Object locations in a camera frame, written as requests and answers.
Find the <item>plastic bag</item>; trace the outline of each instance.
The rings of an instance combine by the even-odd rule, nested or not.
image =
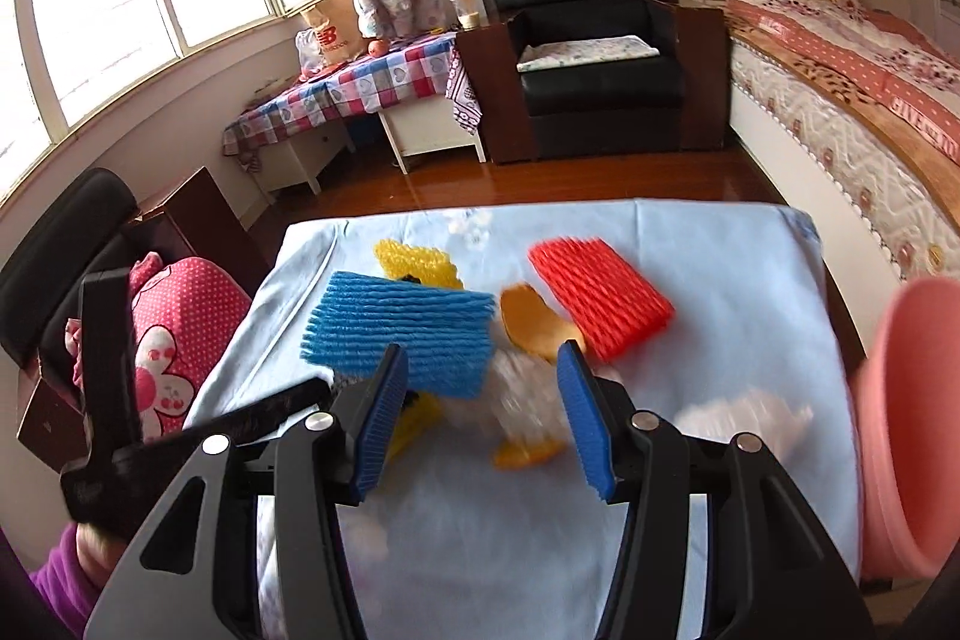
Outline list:
[[[507,439],[530,444],[547,439],[570,442],[557,370],[545,360],[517,351],[496,351],[484,394]]]
[[[803,439],[811,420],[813,410],[809,405],[793,413],[779,396],[750,389],[733,402],[721,399],[681,410],[674,426],[690,437],[725,443],[735,434],[752,432],[784,463]]]
[[[315,74],[323,71],[326,66],[323,54],[320,52],[320,43],[313,28],[307,28],[296,35],[296,54],[301,59],[301,77],[309,80]]]

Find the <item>pink bowl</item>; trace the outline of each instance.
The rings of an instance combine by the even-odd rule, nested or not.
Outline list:
[[[923,278],[886,311],[853,388],[863,575],[933,578],[960,537],[960,283]]]

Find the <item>paper bag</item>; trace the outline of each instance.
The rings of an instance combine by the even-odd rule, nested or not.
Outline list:
[[[317,1],[301,15],[317,33],[320,52],[328,66],[352,61],[367,51],[353,0]]]

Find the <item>black leather armchair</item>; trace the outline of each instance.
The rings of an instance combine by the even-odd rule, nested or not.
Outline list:
[[[194,225],[185,219],[184,201]],[[0,347],[20,367],[17,439],[58,472],[88,451],[83,399],[64,346],[66,320],[80,314],[85,275],[127,268],[151,250],[166,263],[201,256],[253,297],[269,271],[207,170],[161,202],[138,207],[113,172],[87,170],[40,215],[0,269]]]
[[[518,58],[531,44],[635,34],[652,58],[518,76],[536,157],[723,145],[730,102],[720,10],[677,0],[494,0]]]

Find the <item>blue foam sleeve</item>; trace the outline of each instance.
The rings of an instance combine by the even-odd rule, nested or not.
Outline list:
[[[409,360],[409,387],[476,397],[493,357],[488,293],[334,272],[304,331],[301,356],[352,375],[376,371],[391,342]]]

